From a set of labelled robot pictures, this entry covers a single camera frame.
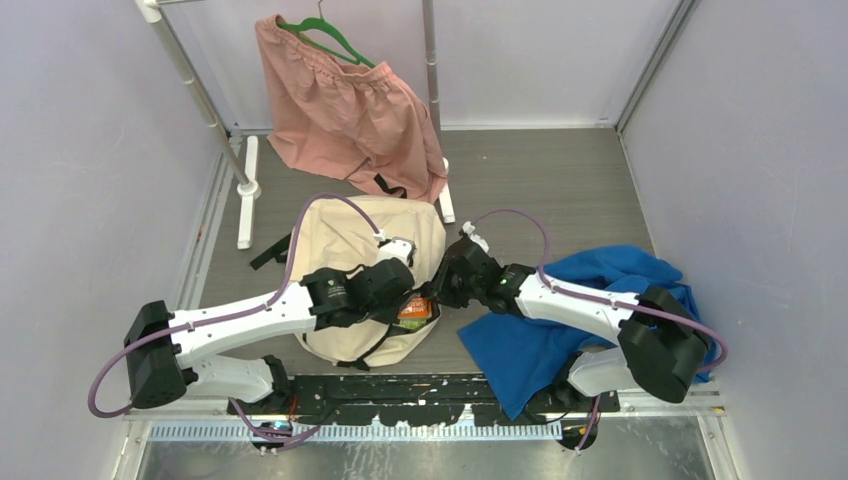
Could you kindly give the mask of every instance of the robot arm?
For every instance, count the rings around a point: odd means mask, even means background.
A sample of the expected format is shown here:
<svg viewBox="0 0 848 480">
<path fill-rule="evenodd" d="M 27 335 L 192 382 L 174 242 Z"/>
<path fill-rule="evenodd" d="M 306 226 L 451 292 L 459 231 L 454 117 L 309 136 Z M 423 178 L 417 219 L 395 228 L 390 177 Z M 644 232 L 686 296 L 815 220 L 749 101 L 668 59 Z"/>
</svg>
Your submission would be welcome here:
<svg viewBox="0 0 848 480">
<path fill-rule="evenodd" d="M 612 293 L 550 280 L 571 295 L 556 293 L 536 269 L 502 267 L 473 232 L 448 247 L 422 296 L 448 307 L 464 308 L 477 300 L 495 313 L 549 320 L 595 334 L 619 348 L 583 353 L 564 368 L 566 384 L 585 396 L 641 387 L 668 402 L 685 397 L 703 364 L 709 339 L 700 332 L 652 315 L 617 308 L 616 301 L 646 305 L 689 317 L 664 289 Z M 237 360 L 218 355 L 269 337 L 327 327 L 349 327 L 366 318 L 387 324 L 409 298 L 414 279 L 407 265 L 412 242 L 393 239 L 381 245 L 377 262 L 348 278 L 349 272 L 321 268 L 292 283 L 273 305 L 271 294 L 219 307 L 169 313 L 164 302 L 142 308 L 125 345 L 158 330 L 189 325 L 188 330 L 152 341 L 127 355 L 132 406 L 154 408 L 183 395 L 234 397 L 247 403 L 288 390 L 282 363 L 273 358 Z M 605 297 L 609 305 L 588 297 Z M 267 308 L 235 321 L 192 328 L 208 318 Z"/>
<path fill-rule="evenodd" d="M 273 358 L 238 360 L 218 355 L 241 345 L 327 327 L 349 327 L 366 318 L 391 323 L 414 285 L 407 265 L 415 247 L 394 238 L 382 244 L 377 261 L 349 272 L 320 268 L 290 284 L 268 305 L 272 293 L 212 308 L 168 312 L 165 302 L 142 307 L 124 345 L 158 330 L 188 324 L 188 330 L 150 342 L 127 355 L 131 403 L 155 408 L 183 395 L 234 397 L 247 403 L 285 392 L 288 379 Z M 193 328 L 204 319 L 225 317 L 257 305 L 267 308 L 238 320 Z"/>
<path fill-rule="evenodd" d="M 705 334 L 654 315 L 615 305 L 641 305 L 691 319 L 662 288 L 645 293 L 614 293 L 558 280 L 546 284 L 535 268 L 502 267 L 487 253 L 486 242 L 469 224 L 448 247 L 425 296 L 454 308 L 477 300 L 495 313 L 549 320 L 579 328 L 617 345 L 582 353 L 566 366 L 571 387 L 585 396 L 641 387 L 671 403 L 683 401 L 710 346 Z M 602 298 L 606 303 L 599 303 Z"/>
</svg>

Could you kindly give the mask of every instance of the beige bag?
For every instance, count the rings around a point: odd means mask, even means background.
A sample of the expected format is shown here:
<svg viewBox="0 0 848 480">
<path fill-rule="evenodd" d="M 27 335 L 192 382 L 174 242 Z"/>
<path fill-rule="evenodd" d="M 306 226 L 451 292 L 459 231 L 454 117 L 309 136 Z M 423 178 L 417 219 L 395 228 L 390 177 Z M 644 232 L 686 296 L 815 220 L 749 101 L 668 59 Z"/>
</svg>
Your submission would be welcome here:
<svg viewBox="0 0 848 480">
<path fill-rule="evenodd" d="M 351 198 L 374 220 L 388 238 L 402 237 L 415 244 L 410 268 L 415 288 L 432 279 L 445 249 L 445 229 L 433 205 L 417 200 L 360 196 Z M 300 228 L 297 258 L 291 281 L 321 267 L 351 270 L 370 266 L 377 257 L 377 242 L 362 217 L 338 200 L 313 203 Z M 348 328 L 330 327 L 298 336 L 303 348 L 334 365 L 367 370 L 403 360 L 436 326 L 408 331 L 366 320 Z"/>
</svg>

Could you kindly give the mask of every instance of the bag strap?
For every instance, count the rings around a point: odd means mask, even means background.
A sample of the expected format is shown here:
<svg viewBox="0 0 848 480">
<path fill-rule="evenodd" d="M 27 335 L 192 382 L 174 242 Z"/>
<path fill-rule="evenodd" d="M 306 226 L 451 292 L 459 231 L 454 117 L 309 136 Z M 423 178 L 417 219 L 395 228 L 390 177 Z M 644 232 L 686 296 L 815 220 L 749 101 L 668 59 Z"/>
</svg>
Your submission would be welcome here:
<svg viewBox="0 0 848 480">
<path fill-rule="evenodd" d="M 387 329 L 386 333 L 383 334 L 383 336 L 379 340 L 377 340 L 377 342 L 371 348 L 369 348 L 367 352 L 360 355 L 359 358 L 357 358 L 356 360 L 354 360 L 352 362 L 345 362 L 345 361 L 340 360 L 340 361 L 336 362 L 336 366 L 342 367 L 342 368 L 355 368 L 357 370 L 362 370 L 363 372 L 370 372 L 371 367 L 369 367 L 368 364 L 365 363 L 365 359 L 368 358 L 368 356 L 371 355 L 372 353 L 376 352 L 377 349 L 380 348 L 380 345 L 382 345 L 383 342 L 385 342 L 386 339 L 389 338 L 389 331 L 391 331 L 391 329 Z M 305 333 L 302 334 L 300 338 L 303 339 L 304 343 L 309 343 L 309 342 L 306 341 L 306 334 Z"/>
<path fill-rule="evenodd" d="M 286 263 L 289 256 L 289 244 L 291 243 L 291 234 L 281 238 L 277 243 L 271 245 L 270 248 L 260 253 L 258 257 L 250 261 L 250 267 L 254 270 L 259 270 L 262 265 L 270 262 L 271 259 L 277 263 Z"/>
<path fill-rule="evenodd" d="M 389 188 L 389 184 L 386 183 L 386 179 L 383 178 L 383 176 L 380 175 L 379 173 L 374 176 L 374 181 L 377 182 L 377 186 L 380 187 L 380 190 L 382 190 L 383 193 L 390 195 L 392 197 L 406 198 L 406 189 L 405 188 L 403 188 L 403 187 Z"/>
</svg>

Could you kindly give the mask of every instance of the blue towel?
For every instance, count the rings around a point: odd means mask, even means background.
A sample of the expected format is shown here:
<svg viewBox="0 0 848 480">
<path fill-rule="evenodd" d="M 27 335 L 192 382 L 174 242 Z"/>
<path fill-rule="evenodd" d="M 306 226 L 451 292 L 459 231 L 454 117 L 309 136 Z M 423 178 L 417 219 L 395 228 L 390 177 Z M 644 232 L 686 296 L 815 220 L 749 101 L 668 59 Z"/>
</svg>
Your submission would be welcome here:
<svg viewBox="0 0 848 480">
<path fill-rule="evenodd" d="M 700 321 L 692 289 L 677 283 L 683 274 L 632 245 L 580 252 L 545 266 L 545 272 L 560 280 L 612 292 L 644 293 L 649 286 L 657 285 L 670 291 Z M 533 394 L 551 384 L 569 355 L 587 345 L 609 343 L 562 324 L 494 313 L 462 328 L 459 338 L 513 420 Z M 715 354 L 713 345 L 706 361 L 712 361 Z M 695 379 L 698 383 L 708 380 L 708 373 Z"/>
</svg>

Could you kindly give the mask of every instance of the pink shorts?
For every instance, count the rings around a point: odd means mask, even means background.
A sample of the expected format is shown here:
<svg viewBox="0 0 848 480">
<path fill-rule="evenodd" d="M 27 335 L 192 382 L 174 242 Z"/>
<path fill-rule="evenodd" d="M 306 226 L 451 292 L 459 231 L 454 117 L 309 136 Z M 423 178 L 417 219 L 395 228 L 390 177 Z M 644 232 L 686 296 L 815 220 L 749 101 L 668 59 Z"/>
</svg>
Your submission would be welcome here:
<svg viewBox="0 0 848 480">
<path fill-rule="evenodd" d="M 383 62 L 371 69 L 342 65 L 279 28 L 274 16 L 256 22 L 271 100 L 268 137 L 291 168 L 346 179 L 360 190 L 436 201 L 447 181 L 427 106 Z"/>
</svg>

